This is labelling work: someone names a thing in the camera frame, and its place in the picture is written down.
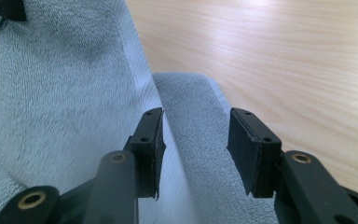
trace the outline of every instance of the wood grain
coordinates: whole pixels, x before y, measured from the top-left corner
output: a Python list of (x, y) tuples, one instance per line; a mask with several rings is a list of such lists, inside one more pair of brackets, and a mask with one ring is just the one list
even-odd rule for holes
[(358, 191), (358, 1), (127, 2), (153, 72), (213, 77)]

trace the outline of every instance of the light blue towel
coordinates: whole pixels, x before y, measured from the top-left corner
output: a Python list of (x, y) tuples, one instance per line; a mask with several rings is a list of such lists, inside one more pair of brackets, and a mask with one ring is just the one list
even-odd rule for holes
[(160, 198), (140, 200), (141, 223), (276, 223), (272, 200), (244, 194), (217, 85), (157, 74), (156, 86), (124, 0), (24, 5), (28, 21), (0, 30), (0, 208), (25, 186), (92, 178), (162, 100)]
[[(124, 0), (24, 6), (28, 21), (0, 28), (0, 208), (22, 185), (65, 193), (93, 178), (142, 114), (162, 106)], [(166, 190), (157, 203), (140, 201), (141, 221), (196, 222), (166, 119), (164, 127)]]

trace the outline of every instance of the screw hole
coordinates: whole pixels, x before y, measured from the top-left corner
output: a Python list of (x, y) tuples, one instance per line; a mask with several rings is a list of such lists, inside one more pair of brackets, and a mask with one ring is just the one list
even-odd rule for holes
[(25, 199), (25, 203), (35, 203), (40, 199), (40, 195), (33, 195), (27, 199)]
[(303, 155), (303, 154), (295, 154), (292, 156), (293, 160), (301, 162), (301, 163), (311, 163), (312, 160), (310, 157)]
[(334, 219), (336, 220), (336, 223), (338, 223), (338, 224), (354, 224), (354, 221), (352, 221), (350, 218), (342, 216), (342, 215), (336, 215), (336, 216), (334, 216)]
[(126, 160), (126, 155), (124, 155), (124, 154), (114, 155), (110, 158), (110, 161), (112, 163), (118, 163), (118, 162), (122, 162), (124, 160)]
[(29, 193), (21, 198), (18, 207), (22, 210), (34, 208), (46, 200), (46, 192), (39, 190)]

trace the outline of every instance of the hole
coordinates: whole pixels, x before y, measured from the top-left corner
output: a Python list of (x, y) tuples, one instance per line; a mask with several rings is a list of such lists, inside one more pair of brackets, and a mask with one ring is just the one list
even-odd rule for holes
[(25, 199), (25, 203), (35, 203), (39, 199), (40, 199), (40, 195), (33, 195), (33, 196)]
[(46, 200), (46, 192), (43, 190), (31, 192), (19, 201), (18, 207), (22, 210), (34, 208)]
[(109, 214), (100, 217), (100, 224), (115, 224), (115, 217)]
[(312, 160), (310, 157), (303, 155), (303, 154), (295, 154), (292, 156), (293, 160), (301, 162), (301, 163), (311, 163)]
[(336, 223), (339, 223), (339, 224), (354, 224), (354, 221), (352, 221), (350, 218), (342, 216), (342, 215), (336, 215), (336, 216), (334, 216), (334, 219), (336, 220)]
[(124, 160), (126, 160), (126, 155), (124, 155), (124, 154), (117, 154), (110, 158), (110, 161), (112, 163), (118, 163), (118, 162), (122, 162)]

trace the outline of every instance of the wooden table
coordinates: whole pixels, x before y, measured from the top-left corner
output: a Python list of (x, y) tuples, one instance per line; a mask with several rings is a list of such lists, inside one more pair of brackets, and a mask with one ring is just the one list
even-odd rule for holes
[(127, 2), (153, 72), (213, 77), (358, 191), (358, 1)]

